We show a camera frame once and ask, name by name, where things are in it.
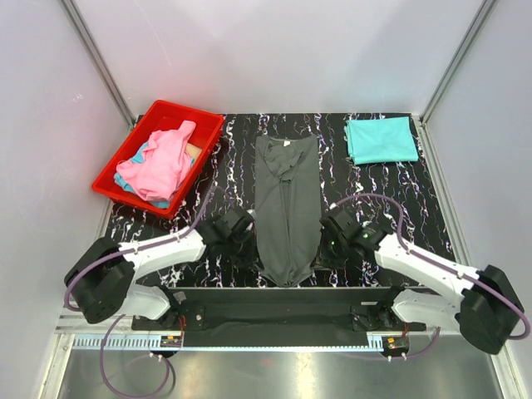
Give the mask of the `dark grey t-shirt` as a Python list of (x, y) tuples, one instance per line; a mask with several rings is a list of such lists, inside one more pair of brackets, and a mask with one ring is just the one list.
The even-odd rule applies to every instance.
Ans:
[(312, 274), (321, 240), (318, 138), (258, 137), (254, 173), (262, 275), (279, 287), (296, 286)]

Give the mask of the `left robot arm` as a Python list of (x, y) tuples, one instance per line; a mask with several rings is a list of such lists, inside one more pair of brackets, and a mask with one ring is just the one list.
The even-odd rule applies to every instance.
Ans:
[(100, 238), (64, 278), (65, 304), (89, 324), (113, 316), (137, 317), (147, 330), (171, 330), (185, 321), (181, 300), (166, 288), (140, 285), (139, 279), (176, 264), (219, 256), (244, 259), (253, 245), (251, 209), (195, 221), (176, 233), (117, 244)]

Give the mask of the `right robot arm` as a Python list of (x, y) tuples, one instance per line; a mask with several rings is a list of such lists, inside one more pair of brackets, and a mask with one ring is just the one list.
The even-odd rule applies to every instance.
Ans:
[(459, 332), (484, 353), (500, 352), (524, 308), (506, 274), (493, 265), (479, 270), (457, 264), (398, 237), (377, 224), (362, 227), (347, 211), (333, 209), (320, 220), (326, 255), (373, 262), (426, 288), (390, 287), (373, 305), (352, 306), (357, 331), (394, 330), (407, 324)]

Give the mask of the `pink t-shirt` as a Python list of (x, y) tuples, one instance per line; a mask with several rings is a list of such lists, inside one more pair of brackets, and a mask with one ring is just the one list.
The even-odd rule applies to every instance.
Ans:
[(116, 172), (142, 200), (170, 202), (194, 164), (186, 146), (195, 127), (195, 122), (183, 121), (178, 129), (152, 132), (142, 151), (145, 161), (142, 164), (132, 164), (129, 159), (121, 161)]

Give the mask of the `folded teal t-shirt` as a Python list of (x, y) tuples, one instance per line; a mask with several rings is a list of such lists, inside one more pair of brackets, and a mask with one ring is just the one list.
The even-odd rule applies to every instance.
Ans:
[(345, 133), (347, 152), (355, 165), (419, 160), (409, 116), (350, 120)]

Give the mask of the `red plastic bin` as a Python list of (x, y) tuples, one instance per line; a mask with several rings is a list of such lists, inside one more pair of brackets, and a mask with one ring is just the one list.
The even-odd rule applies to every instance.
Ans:
[(115, 202), (172, 218), (221, 137), (219, 114), (157, 100), (96, 177)]

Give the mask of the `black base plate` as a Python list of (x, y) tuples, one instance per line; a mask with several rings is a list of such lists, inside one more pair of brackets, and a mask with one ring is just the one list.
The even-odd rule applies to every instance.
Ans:
[[(177, 288), (185, 309), (185, 346), (348, 349), (368, 343), (362, 322), (397, 288)], [(133, 329), (147, 330), (138, 318)]]

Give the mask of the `aluminium cross rail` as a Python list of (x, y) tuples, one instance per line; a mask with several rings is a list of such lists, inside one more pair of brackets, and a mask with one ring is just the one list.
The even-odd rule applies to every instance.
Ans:
[(324, 396), (528, 398), (518, 332), (495, 355), (432, 318), (370, 331), (355, 312), (371, 289), (185, 290), (183, 321), (169, 327), (120, 311), (98, 324), (63, 310), (38, 393), (55, 398), (65, 375), (82, 397)]

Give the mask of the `left aluminium frame post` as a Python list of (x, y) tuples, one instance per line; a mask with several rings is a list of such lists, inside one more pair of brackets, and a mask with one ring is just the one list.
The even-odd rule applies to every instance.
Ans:
[(81, 41), (86, 54), (91, 59), (93, 66), (96, 69), (97, 74), (101, 78), (103, 85), (105, 86), (111, 100), (115, 104), (117, 110), (121, 114), (122, 119), (132, 129), (135, 125), (136, 117), (132, 113), (130, 107), (126, 103), (125, 97), (122, 95), (121, 90), (116, 84), (111, 70), (106, 64), (104, 57), (101, 54), (100, 49), (97, 46), (91, 31), (81, 14), (75, 1), (72, 0), (59, 0), (70, 24), (72, 25), (76, 35)]

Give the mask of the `aluminium frame post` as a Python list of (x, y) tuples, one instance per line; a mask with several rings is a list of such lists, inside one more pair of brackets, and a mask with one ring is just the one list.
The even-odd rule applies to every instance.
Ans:
[(105, 86), (111, 100), (115, 104), (117, 110), (121, 114), (122, 119), (132, 129), (135, 125), (136, 117), (132, 113), (130, 107), (126, 103), (125, 97), (122, 95), (121, 90), (116, 84), (111, 70), (106, 64), (104, 57), (101, 54), (100, 49), (97, 46), (91, 31), (81, 14), (75, 1), (72, 0), (59, 0), (70, 24), (72, 25), (76, 35), (81, 41), (86, 54), (91, 59), (93, 66), (96, 69), (97, 74), (101, 78), (103, 85)]
[(470, 25), (468, 26), (465, 35), (456, 48), (448, 66), (446, 67), (441, 79), (439, 80), (436, 89), (430, 97), (424, 111), (420, 114), (420, 121), (422, 124), (427, 124), (434, 114), (437, 106), (440, 104), (442, 98), (446, 94), (447, 89), (453, 82), (453, 79), (458, 72), (461, 64), (466, 59), (471, 48), (475, 44), (476, 38), (480, 35), (481, 30), (486, 24), (491, 13), (494, 11), (497, 0), (483, 0), (475, 13)]

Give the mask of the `right aluminium frame post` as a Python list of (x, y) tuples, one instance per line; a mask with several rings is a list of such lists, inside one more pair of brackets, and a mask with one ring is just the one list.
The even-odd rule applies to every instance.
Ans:
[(447, 89), (453, 82), (453, 79), (458, 72), (461, 64), (466, 59), (471, 48), (475, 44), (476, 38), (480, 35), (481, 30), (486, 24), (491, 13), (494, 11), (497, 0), (483, 0), (475, 13), (470, 25), (468, 26), (465, 35), (456, 48), (448, 66), (446, 67), (441, 79), (439, 80), (436, 89), (430, 97), (424, 111), (420, 114), (420, 121), (422, 124), (427, 124), (434, 114), (437, 106), (440, 104), (442, 98), (446, 94)]

